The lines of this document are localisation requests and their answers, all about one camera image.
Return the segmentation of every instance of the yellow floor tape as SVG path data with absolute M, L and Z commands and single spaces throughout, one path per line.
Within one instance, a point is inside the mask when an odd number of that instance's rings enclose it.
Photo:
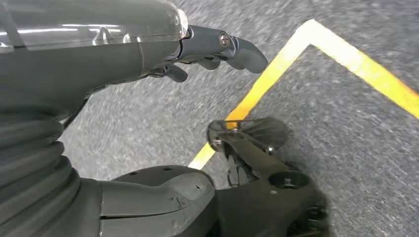
M 244 119 L 262 96 L 281 78 L 284 72 L 310 44 L 336 60 L 419 119 L 419 94 L 344 39 L 317 21 L 309 20 L 296 30 L 284 48 L 281 49 L 268 68 L 254 83 L 249 93 L 226 120 Z M 206 143 L 189 164 L 189 167 L 202 169 L 214 153 L 214 150 Z

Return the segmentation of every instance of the black mechanical part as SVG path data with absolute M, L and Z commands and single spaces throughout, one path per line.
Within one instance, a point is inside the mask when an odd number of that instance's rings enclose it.
M 180 62 L 197 62 L 211 70 L 220 61 L 226 61 L 237 70 L 247 69 L 252 73 L 263 72 L 268 64 L 263 53 L 247 40 L 199 26 L 189 26 L 188 31 L 190 37 L 181 41 Z
M 208 142 L 224 152 L 230 164 L 234 161 L 230 173 L 244 167 L 233 188 L 217 190 L 223 220 L 220 236 L 329 236 L 324 193 L 309 176 L 274 158 L 267 149 L 281 147 L 289 132 L 274 118 L 216 120 L 209 125 Z
M 147 47 L 142 47 L 143 54 L 147 54 L 147 50 Z M 175 82 L 183 82 L 187 73 L 173 63 L 197 63 L 207 70 L 215 70 L 221 61 L 226 61 L 234 69 L 247 69 L 252 73 L 261 73 L 268 65 L 263 53 L 251 42 L 221 30 L 190 25 L 187 37 L 180 41 L 176 52 L 145 76 L 168 76 Z

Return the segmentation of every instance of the transparent plastic cover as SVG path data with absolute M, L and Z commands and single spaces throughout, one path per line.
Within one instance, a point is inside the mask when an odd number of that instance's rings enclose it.
M 177 41 L 188 20 L 164 0 L 0 0 L 0 53 Z

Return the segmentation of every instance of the screw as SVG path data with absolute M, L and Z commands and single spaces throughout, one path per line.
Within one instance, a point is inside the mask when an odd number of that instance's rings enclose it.
M 219 39 L 221 46 L 223 46 L 224 48 L 227 48 L 230 44 L 230 38 L 225 32 L 221 32 L 221 34 L 219 35 Z

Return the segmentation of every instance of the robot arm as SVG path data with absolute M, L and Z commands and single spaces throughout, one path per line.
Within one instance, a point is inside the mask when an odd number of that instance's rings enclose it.
M 0 0 L 0 236 L 285 236 L 323 196 L 308 177 L 247 138 L 257 136 L 255 127 L 232 133 L 218 122 L 209 128 L 213 147 L 245 167 L 230 172 L 232 186 L 244 189 L 216 191 L 207 174 L 179 166 L 111 182 L 83 179 L 62 156 L 59 121 L 91 94 L 144 77 L 182 82 L 187 74 L 174 63 L 214 70 L 221 61 L 252 73 L 267 65 L 252 43 L 188 25 L 182 11 L 162 0 Z M 271 178 L 275 173 L 282 175 Z M 269 202 L 241 209 L 237 198 L 244 194 Z M 276 203 L 294 194 L 285 209 Z M 260 218 L 264 213 L 280 225 Z M 247 228 L 241 228 L 244 218 Z

